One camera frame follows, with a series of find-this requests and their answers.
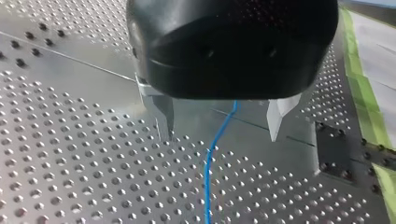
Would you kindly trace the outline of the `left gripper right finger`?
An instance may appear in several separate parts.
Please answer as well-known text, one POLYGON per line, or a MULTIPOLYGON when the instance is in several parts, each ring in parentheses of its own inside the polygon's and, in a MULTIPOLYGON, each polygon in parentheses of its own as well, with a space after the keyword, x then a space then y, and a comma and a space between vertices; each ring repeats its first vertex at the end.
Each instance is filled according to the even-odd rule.
POLYGON ((301 94, 288 98, 274 99, 269 101, 266 118, 272 142, 285 135, 285 122, 290 111, 300 102, 301 94))

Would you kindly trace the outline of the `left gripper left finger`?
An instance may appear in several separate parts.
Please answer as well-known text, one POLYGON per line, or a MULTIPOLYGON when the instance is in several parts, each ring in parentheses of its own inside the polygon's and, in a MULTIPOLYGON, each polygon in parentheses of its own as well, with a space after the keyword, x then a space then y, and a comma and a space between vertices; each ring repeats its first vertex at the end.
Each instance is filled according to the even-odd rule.
POLYGON ((135 76, 141 101, 155 118, 157 132, 162 140, 171 140, 174 129, 173 98, 154 89, 144 78, 135 76))

